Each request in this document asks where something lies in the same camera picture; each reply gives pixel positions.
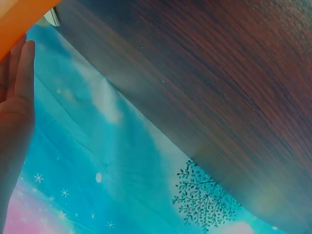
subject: dark wooden table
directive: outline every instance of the dark wooden table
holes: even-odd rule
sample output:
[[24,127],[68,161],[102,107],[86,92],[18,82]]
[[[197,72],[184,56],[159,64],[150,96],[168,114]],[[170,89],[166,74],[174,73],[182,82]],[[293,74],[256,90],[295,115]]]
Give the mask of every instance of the dark wooden table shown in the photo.
[[312,233],[311,0],[63,0],[59,31],[244,207]]

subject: orange paper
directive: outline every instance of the orange paper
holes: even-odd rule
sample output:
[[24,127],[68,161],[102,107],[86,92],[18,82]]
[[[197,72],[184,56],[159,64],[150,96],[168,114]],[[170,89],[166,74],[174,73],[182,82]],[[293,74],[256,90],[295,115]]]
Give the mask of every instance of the orange paper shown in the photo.
[[60,0],[0,0],[0,61],[19,38]]

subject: blue fabric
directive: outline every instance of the blue fabric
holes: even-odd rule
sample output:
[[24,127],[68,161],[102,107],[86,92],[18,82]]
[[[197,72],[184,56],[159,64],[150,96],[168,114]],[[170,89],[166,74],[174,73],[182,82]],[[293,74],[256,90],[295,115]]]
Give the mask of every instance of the blue fabric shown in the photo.
[[54,28],[28,37],[36,131],[20,177],[64,233],[282,233],[241,208]]

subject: tree illustration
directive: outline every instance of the tree illustration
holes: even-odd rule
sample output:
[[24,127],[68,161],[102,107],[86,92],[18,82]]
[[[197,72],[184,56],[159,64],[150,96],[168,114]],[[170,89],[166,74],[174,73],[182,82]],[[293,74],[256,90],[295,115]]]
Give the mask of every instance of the tree illustration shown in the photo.
[[172,203],[179,206],[186,224],[193,222],[207,233],[210,227],[235,219],[241,205],[195,162],[188,160],[186,169],[180,169],[177,175],[181,179],[176,185],[179,194]]

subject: small dot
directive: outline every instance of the small dot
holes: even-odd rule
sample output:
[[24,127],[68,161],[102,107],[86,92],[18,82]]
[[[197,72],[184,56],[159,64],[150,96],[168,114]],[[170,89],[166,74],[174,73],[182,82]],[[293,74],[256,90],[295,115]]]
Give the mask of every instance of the small dot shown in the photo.
[[102,181],[102,174],[99,172],[99,173],[97,173],[97,175],[96,175],[96,182],[97,182],[97,183],[101,183],[101,181]]

